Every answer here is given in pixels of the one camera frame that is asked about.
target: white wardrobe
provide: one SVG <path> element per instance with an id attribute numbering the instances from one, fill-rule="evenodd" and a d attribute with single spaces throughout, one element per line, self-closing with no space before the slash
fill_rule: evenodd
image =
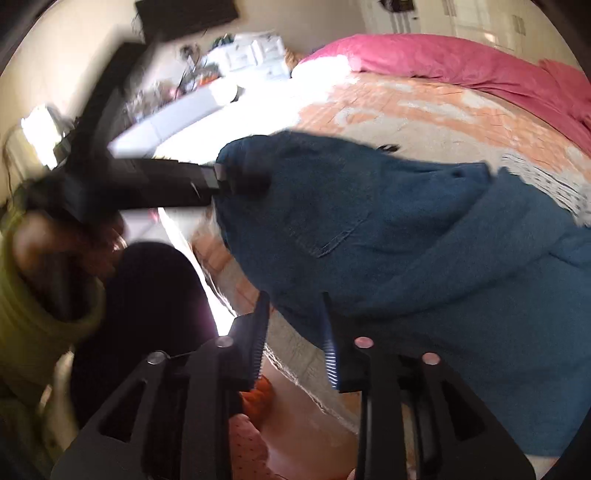
<path id="1" fill-rule="evenodd" d="M 531 0 L 413 0 L 415 10 L 405 14 L 389 13 L 378 0 L 359 1 L 369 33 L 467 38 L 532 63 L 552 59 L 580 69 L 558 30 Z M 410 27 L 401 30 L 401 25 Z"/>

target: green sweater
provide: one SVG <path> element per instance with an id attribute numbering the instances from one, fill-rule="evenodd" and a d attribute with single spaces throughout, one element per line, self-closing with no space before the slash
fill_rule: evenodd
<path id="1" fill-rule="evenodd" d="M 0 426 L 49 476 L 59 451 L 44 441 L 48 435 L 37 407 L 59 358 L 98 328 L 104 294 L 97 286 L 94 308 L 77 322 L 60 322 L 49 315 L 14 262 L 12 237 L 21 219 L 19 213 L 11 216 L 0 245 Z"/>

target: human hand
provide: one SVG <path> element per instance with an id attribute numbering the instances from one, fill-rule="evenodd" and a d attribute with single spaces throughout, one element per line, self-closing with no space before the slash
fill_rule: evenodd
<path id="1" fill-rule="evenodd" d="M 120 215 L 90 234 L 57 222 L 44 213 L 29 212 L 14 233 L 12 253 L 20 273 L 43 293 L 50 288 L 48 282 L 52 278 L 48 259 L 56 254 L 71 256 L 76 265 L 92 277 L 109 277 L 125 246 L 121 238 L 123 231 Z"/>

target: beige wall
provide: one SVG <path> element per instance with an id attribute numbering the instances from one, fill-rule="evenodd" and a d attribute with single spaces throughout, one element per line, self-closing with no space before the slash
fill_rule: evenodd
<path id="1" fill-rule="evenodd" d="M 241 18 L 187 39 L 203 47 L 226 32 L 276 30 L 298 51 L 365 31 L 357 0 L 236 0 Z M 0 77 L 0 138 L 35 106 L 52 103 L 79 113 L 83 78 L 100 64 L 115 35 L 132 34 L 134 0 L 60 0 L 46 12 Z M 157 56 L 152 80 L 175 78 L 176 46 Z M 0 177 L 0 197 L 5 181 Z"/>

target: pink blanket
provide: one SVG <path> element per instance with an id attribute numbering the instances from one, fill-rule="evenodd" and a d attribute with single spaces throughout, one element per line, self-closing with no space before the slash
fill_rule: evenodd
<path id="1" fill-rule="evenodd" d="M 305 61 L 343 55 L 354 72 L 424 77 L 491 93 L 546 121 L 591 155 L 591 84 L 551 60 L 540 66 L 469 40 L 439 35 L 355 35 Z"/>

